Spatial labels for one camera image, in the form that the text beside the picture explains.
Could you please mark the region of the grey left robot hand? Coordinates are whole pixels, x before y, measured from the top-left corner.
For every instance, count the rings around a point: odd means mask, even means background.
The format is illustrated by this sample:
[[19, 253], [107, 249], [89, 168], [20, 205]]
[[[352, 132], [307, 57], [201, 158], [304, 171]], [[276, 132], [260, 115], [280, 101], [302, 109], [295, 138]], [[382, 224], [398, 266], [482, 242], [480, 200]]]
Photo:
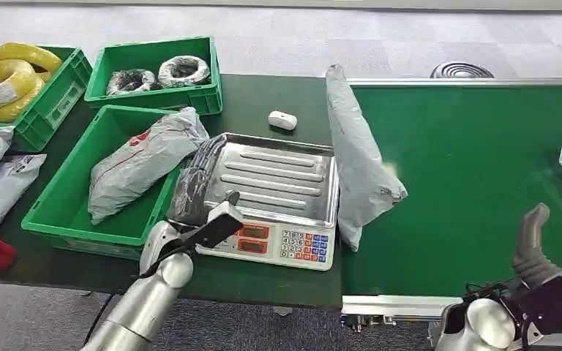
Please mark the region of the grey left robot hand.
[[180, 170], [166, 215], [169, 222], [188, 227], [200, 227], [206, 223], [209, 212], [205, 205], [206, 191], [226, 143], [226, 135], [205, 141]]

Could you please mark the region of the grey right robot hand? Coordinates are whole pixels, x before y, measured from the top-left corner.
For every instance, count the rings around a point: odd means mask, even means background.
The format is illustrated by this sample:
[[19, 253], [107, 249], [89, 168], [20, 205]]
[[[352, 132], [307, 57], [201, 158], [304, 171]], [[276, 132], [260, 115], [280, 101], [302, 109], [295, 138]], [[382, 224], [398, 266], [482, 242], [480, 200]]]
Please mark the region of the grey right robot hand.
[[517, 246], [512, 256], [512, 269], [530, 288], [542, 285], [560, 271], [542, 251], [542, 227], [550, 217], [550, 209], [539, 203], [521, 220]]

